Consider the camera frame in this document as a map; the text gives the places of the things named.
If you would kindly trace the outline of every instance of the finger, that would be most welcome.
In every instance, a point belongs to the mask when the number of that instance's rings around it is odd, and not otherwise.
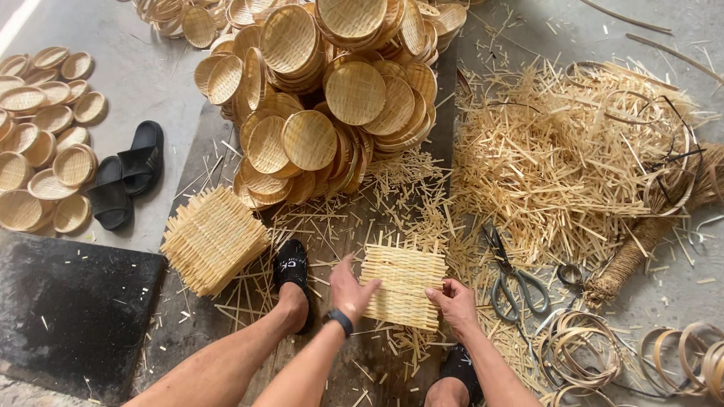
[[[427,298],[432,301],[433,304],[438,306],[443,306],[450,300],[448,297],[445,296],[445,294],[441,293],[438,290],[435,290],[434,288],[425,289],[425,294],[427,295]]]

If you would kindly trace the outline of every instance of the stack of bamboo trays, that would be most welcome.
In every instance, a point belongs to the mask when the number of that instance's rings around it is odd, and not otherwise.
[[[85,126],[108,111],[85,81],[93,65],[64,46],[0,62],[0,226],[55,236],[88,224],[78,191],[95,180],[98,159]]]
[[[225,187],[204,190],[166,222],[161,252],[196,295],[218,295],[272,241],[253,212]]]
[[[353,193],[373,160],[423,143],[436,119],[431,65],[465,15],[416,0],[231,0],[231,32],[194,81],[237,125],[234,191],[253,209]]]

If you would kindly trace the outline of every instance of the woven bamboo tray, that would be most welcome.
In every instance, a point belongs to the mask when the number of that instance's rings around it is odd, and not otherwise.
[[[53,216],[53,228],[58,233],[80,229],[91,218],[91,203],[85,196],[74,193],[58,203]]]
[[[193,71],[193,82],[204,96],[209,96],[209,78],[216,64],[223,58],[225,58],[224,55],[209,55],[196,65],[196,69]]]
[[[435,331],[439,307],[427,298],[425,289],[442,290],[445,255],[372,244],[365,246],[365,254],[360,283],[379,278],[382,286],[370,298],[364,316]]]
[[[0,153],[0,192],[25,188],[35,172],[27,159],[13,151]]]
[[[312,57],[319,33],[312,17],[294,4],[274,10],[261,29],[259,48],[276,72],[297,72]]]
[[[285,120],[281,117],[267,117],[251,132],[246,156],[262,174],[274,174],[289,164],[289,158],[282,147],[284,124]]]
[[[10,112],[23,112],[40,106],[46,94],[35,86],[20,86],[0,95],[0,108]]]
[[[58,79],[58,70],[51,68],[49,70],[40,70],[25,79],[25,84],[28,86],[38,86],[41,83],[51,82]]]
[[[35,168],[43,168],[52,163],[56,153],[56,141],[53,133],[41,130],[38,140],[22,155],[28,164]]]
[[[32,67],[30,56],[12,55],[0,62],[0,75],[25,77]]]
[[[53,204],[36,198],[23,189],[0,194],[0,226],[15,232],[30,232],[45,225]]]
[[[337,151],[337,133],[327,116],[303,110],[287,119],[282,145],[289,160],[306,171],[326,167]]]
[[[410,86],[398,77],[384,76],[384,108],[379,116],[362,128],[371,134],[388,135],[405,126],[415,109],[415,99]]]
[[[266,64],[257,48],[249,48],[244,59],[243,88],[246,101],[252,110],[259,107],[266,92]]]
[[[272,242],[229,188],[205,190],[170,217],[161,252],[196,295],[218,295]]]
[[[41,130],[60,133],[73,123],[73,111],[68,106],[54,106],[40,110],[31,122]]]
[[[35,144],[40,135],[38,126],[32,123],[22,123],[0,143],[0,151],[14,151],[23,153]]]
[[[46,100],[43,101],[41,107],[56,106],[63,103],[63,101],[70,96],[70,87],[68,84],[56,80],[41,83],[37,88],[46,94]]]
[[[33,66],[38,70],[47,70],[56,67],[70,55],[64,46],[51,46],[38,52],[32,59]]]
[[[196,48],[206,48],[214,42],[214,18],[203,7],[189,6],[184,12],[181,24],[186,39]]]
[[[19,88],[20,86],[24,86],[25,81],[21,77],[17,76],[11,76],[11,75],[2,75],[0,76],[0,95],[5,93],[5,91],[9,91],[10,89]]]
[[[324,95],[336,118],[349,125],[365,125],[384,107],[384,80],[370,64],[348,62],[329,76]]]
[[[58,136],[56,148],[60,153],[74,144],[86,144],[89,140],[90,135],[85,127],[71,127]]]
[[[74,104],[81,96],[91,91],[91,86],[83,79],[74,80],[68,83],[68,86],[70,87],[70,95],[63,101],[63,104],[66,105]]]
[[[239,59],[246,59],[246,53],[249,48],[259,48],[259,42],[261,41],[261,27],[258,25],[250,25],[243,28],[234,38],[234,45],[232,52]]]
[[[69,187],[78,187],[89,181],[97,165],[92,153],[81,147],[71,146],[58,153],[53,161],[53,174],[58,181]]]
[[[106,97],[99,92],[90,92],[81,96],[73,106],[73,118],[79,123],[98,122],[108,110]]]
[[[78,187],[69,187],[60,182],[58,177],[53,174],[53,169],[48,168],[35,174],[30,179],[28,191],[36,198],[57,201],[78,192]]]
[[[93,71],[93,58],[88,52],[78,52],[68,57],[60,68],[67,80],[85,79]]]

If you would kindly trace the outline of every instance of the black slipper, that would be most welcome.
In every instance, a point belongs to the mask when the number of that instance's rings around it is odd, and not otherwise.
[[[447,354],[447,360],[445,360],[445,363],[440,368],[440,375],[437,377],[437,380],[444,379],[445,377],[459,379],[465,387],[468,388],[468,396],[470,396],[468,407],[472,407],[473,404],[479,404],[483,399],[483,389],[480,388],[478,375],[473,368],[470,353],[468,353],[468,350],[460,343],[450,349],[450,352]]]
[[[309,298],[307,290],[307,255],[304,253],[304,245],[299,240],[290,239],[281,249],[274,259],[274,285],[277,286],[277,292],[286,282],[293,282],[304,291],[309,304],[307,312],[307,321],[296,335],[304,335],[312,330],[314,326],[314,312],[312,311],[312,302]]]
[[[93,217],[105,230],[118,229],[133,217],[133,202],[126,195],[121,174],[118,157],[106,157],[98,166],[96,186],[86,191]]]
[[[152,188],[164,168],[164,131],[151,120],[138,125],[131,149],[118,153],[123,166],[126,194],[138,195]]]

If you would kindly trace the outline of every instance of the concrete floor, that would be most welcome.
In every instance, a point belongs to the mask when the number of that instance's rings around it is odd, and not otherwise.
[[[0,2],[0,25],[20,3],[20,0]],[[631,56],[659,77],[669,72],[672,84],[686,89],[702,110],[724,110],[724,90],[714,93],[717,83],[712,78],[668,54],[665,57],[667,63],[656,49],[624,37],[626,33],[635,33],[669,46],[676,45],[679,51],[707,66],[703,53],[688,44],[711,41],[697,45],[706,48],[715,70],[724,72],[724,46],[719,41],[723,33],[720,15],[724,13],[724,4],[716,0],[597,0],[597,3],[629,17],[672,28],[674,36],[618,21],[578,0],[511,0],[508,4],[514,9],[513,15],[520,14],[525,23],[505,29],[502,34],[550,59],[561,52],[561,64],[611,60],[614,55],[623,59]],[[489,43],[490,39],[483,22],[473,14],[494,27],[500,27],[507,12],[502,2],[489,0],[485,4],[473,5],[471,13],[468,13],[459,60],[467,68],[484,74],[489,71],[476,58],[480,51],[474,44],[478,39],[481,43]],[[546,22],[555,28],[557,35]],[[604,33],[603,25],[607,26],[608,35]],[[502,50],[508,53],[513,70],[521,62],[530,62],[535,57],[504,38],[499,38],[496,44],[502,45]],[[96,60],[89,82],[110,101],[108,117],[90,129],[93,147],[100,159],[128,148],[135,126],[145,119],[161,123],[167,137],[164,178],[151,195],[136,201],[134,225],[114,234],[94,222],[87,232],[70,238],[84,240],[92,230],[98,244],[156,252],[204,102],[193,84],[193,70],[206,52],[190,46],[183,52],[184,40],[157,38],[149,26],[137,18],[130,3],[117,0],[44,0],[2,56],[35,53],[51,45],[69,46],[72,51],[88,51]],[[697,134],[703,140],[721,142],[724,138],[722,130],[724,123],[715,122],[703,127]],[[694,224],[719,213],[719,208],[700,209],[693,214]],[[724,223],[705,227],[705,232],[724,236]],[[721,272],[724,244],[720,240],[709,239],[694,247],[687,243],[686,248],[695,261],[693,267],[678,246],[674,247],[675,261],[671,259],[668,248],[662,247],[657,252],[659,264],[652,266],[668,265],[669,270],[652,276],[634,276],[619,300],[607,309],[616,312],[608,316],[613,326],[642,326],[632,335],[624,336],[635,340],[657,325],[683,328],[699,320],[724,328],[724,314],[720,312],[724,307],[724,296],[720,294],[724,284]],[[716,277],[717,282],[696,283],[708,277]],[[663,296],[668,298],[669,306],[661,301]],[[618,381],[628,384],[625,377]],[[617,404],[659,404],[611,386],[605,392]],[[93,405],[82,400],[56,397],[52,392],[0,377],[0,403],[4,400],[3,406],[37,406],[40,398],[47,402],[44,406]],[[709,398],[677,398],[666,403],[714,405]]]

